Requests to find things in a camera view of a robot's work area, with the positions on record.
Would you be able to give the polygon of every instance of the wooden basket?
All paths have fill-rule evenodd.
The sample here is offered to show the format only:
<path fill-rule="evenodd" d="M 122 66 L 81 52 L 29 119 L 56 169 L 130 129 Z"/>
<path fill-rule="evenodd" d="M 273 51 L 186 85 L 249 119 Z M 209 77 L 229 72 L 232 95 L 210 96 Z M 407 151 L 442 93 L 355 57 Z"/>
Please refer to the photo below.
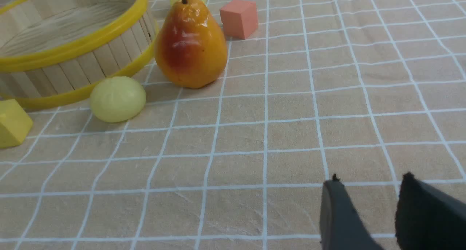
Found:
<path fill-rule="evenodd" d="M 154 54 L 148 0 L 17 0 L 0 9 L 0 95 L 45 109 L 133 76 Z"/>

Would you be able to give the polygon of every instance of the yellow cube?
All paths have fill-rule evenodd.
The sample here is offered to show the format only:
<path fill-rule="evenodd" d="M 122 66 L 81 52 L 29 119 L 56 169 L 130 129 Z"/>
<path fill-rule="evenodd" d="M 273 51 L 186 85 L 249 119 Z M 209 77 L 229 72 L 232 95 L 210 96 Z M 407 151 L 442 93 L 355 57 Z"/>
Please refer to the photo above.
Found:
<path fill-rule="evenodd" d="M 0 149 L 22 144 L 32 124 L 32 119 L 15 99 L 0 101 Z"/>

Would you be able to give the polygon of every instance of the table surface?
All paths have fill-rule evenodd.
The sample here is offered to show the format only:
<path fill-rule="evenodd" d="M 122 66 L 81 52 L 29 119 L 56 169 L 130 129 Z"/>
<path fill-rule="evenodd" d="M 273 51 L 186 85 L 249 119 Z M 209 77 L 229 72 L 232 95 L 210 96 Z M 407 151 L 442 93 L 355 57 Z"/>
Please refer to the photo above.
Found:
<path fill-rule="evenodd" d="M 228 1 L 207 1 L 217 21 Z M 151 63 L 129 122 L 31 112 L 0 151 L 0 249 L 317 250 L 337 173 L 395 250 L 404 173 L 466 200 L 466 0 L 253 1 L 259 28 L 213 84 Z M 162 24 L 169 0 L 150 3 Z"/>

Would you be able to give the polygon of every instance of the pink cube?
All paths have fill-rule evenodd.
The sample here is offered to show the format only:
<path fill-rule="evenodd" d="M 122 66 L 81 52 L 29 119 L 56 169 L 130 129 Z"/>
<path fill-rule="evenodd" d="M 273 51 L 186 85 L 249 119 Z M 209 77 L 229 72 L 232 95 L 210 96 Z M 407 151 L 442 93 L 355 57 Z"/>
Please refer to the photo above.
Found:
<path fill-rule="evenodd" d="M 220 9 L 223 32 L 226 36 L 246 39 L 258 28 L 255 1 L 232 0 Z"/>

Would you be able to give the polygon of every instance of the pear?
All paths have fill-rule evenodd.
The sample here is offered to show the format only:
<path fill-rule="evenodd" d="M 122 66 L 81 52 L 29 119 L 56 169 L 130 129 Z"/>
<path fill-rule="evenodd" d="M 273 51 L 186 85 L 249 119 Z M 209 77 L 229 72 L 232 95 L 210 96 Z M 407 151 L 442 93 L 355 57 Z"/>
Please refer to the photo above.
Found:
<path fill-rule="evenodd" d="M 168 80 L 201 88 L 222 74 L 228 59 L 225 35 L 201 0 L 179 0 L 155 41 L 155 61 Z"/>

